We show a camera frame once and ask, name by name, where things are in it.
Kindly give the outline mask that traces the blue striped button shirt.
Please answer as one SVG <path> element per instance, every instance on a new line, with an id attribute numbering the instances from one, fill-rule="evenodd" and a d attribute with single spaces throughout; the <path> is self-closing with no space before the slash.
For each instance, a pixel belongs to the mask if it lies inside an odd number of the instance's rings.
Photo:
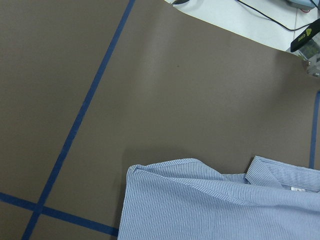
<path id="1" fill-rule="evenodd" d="M 198 159 L 133 165 L 120 240 L 317 240 L 320 172 L 255 156 L 246 173 Z"/>

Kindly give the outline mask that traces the aluminium frame post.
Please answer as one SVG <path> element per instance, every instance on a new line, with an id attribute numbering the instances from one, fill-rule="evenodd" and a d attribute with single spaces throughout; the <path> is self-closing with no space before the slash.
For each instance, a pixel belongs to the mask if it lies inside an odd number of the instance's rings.
<path id="1" fill-rule="evenodd" d="M 304 70 L 308 75 L 319 78 L 320 77 L 320 52 L 310 58 L 303 59 Z"/>

